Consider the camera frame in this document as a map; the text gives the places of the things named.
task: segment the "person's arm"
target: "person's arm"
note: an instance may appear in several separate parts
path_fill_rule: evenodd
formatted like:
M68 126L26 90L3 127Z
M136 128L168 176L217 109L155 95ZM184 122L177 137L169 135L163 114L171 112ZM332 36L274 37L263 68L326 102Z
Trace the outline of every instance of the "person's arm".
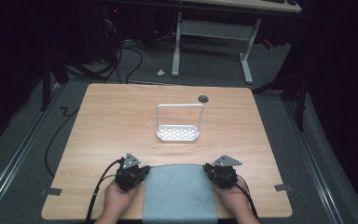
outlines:
M248 191L242 180L238 179L237 184ZM220 189L213 184L213 190L219 196L223 205L234 215L238 224L259 224L252 213L248 199L239 188L233 186L230 189Z
M141 184L129 191L120 189L115 181L106 188L103 202L103 213L95 224L115 224L127 211Z

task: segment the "black tape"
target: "black tape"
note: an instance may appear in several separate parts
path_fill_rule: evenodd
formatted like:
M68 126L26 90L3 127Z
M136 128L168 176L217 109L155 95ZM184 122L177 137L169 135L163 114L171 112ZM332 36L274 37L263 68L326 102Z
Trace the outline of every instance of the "black tape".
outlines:
M42 188L40 190L40 195L56 195L60 196L62 189L54 189L54 188Z
M277 191L285 190L286 192L288 192L288 191L290 191L290 190L293 189L293 188L292 188L292 185L286 185L286 184L275 185L274 187L275 187L275 189L276 189Z

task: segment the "table top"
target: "table top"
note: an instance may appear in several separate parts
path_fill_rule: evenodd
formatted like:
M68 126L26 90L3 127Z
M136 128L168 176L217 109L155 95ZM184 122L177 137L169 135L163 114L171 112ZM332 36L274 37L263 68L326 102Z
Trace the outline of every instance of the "table top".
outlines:
M157 138L156 106L204 104L200 136L192 143L165 143ZM179 117L185 113L176 113ZM105 168L130 152L143 165L204 164L222 155L239 160L237 174L247 182L260 217L289 217L292 208L269 145L254 96L245 88L89 85L42 211L45 219L84 219L92 192ZM115 174L114 166L109 175ZM92 217L103 211L103 182ZM124 219L142 218L143 189ZM218 216L232 217L216 198Z
M225 7L246 7L261 10L271 10L279 12L300 12L301 7L297 4L295 6L289 5L287 2L283 4L273 3L262 0L182 0L183 2L201 3L220 5Z

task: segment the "gray floor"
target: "gray floor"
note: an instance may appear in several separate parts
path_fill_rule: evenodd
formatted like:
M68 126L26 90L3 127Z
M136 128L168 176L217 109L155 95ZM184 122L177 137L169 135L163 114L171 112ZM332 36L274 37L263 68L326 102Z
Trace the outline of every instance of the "gray floor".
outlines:
M173 46L169 41L159 42L159 44L168 46L156 45L152 48L139 44L133 48L142 53L143 61L131 75L131 83L154 82L254 89L275 78L290 49L288 45L272 50L255 45L249 58L254 84L249 86L244 83L238 59L238 53L243 47L242 42L229 43L223 47L204 43L198 49L183 50L179 77L170 75ZM135 46L135 42L126 42L125 45ZM184 44L185 48L198 46L199 43ZM137 66L140 59L141 57L136 52L129 49L122 50L118 72L123 82L125 76ZM91 68L98 69L99 66L102 65L95 64ZM160 69L164 70L166 75L157 76ZM39 195L39 192L42 188L49 187L52 182L46 170L44 158L48 143L66 120L66 117L62 116L63 110L60 107L68 107L68 113L75 111L81 104L87 86L92 82L101 81L71 76L70 82L63 88L62 94L52 105L39 132L34 137L22 166L0 200L0 223L76 223L74 220L44 220L40 214L46 196ZM114 73L108 82L117 83L117 74ZM9 127L1 136L0 176L37 118L41 106L41 94L41 85L38 85L28 101L13 116ZM330 223L320 192L315 187L310 168L306 163L296 127L292 124L287 112L287 103L281 102L278 91L256 95L255 100L283 182L293 187L293 190L287 192L293 207L293 214L288 218L261 218L261 223ZM59 164L74 122L75 118L69 119L52 142L48 162L53 172ZM304 134L337 205L342 222L358 223L357 195L324 137L323 129L317 120L309 97L304 127Z

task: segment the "folded cloth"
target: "folded cloth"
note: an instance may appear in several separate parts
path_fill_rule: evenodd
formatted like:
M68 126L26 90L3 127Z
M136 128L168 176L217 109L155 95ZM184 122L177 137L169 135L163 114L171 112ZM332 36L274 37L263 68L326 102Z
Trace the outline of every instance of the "folded cloth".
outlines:
M144 186L144 224L217 223L212 184L201 165L152 167Z

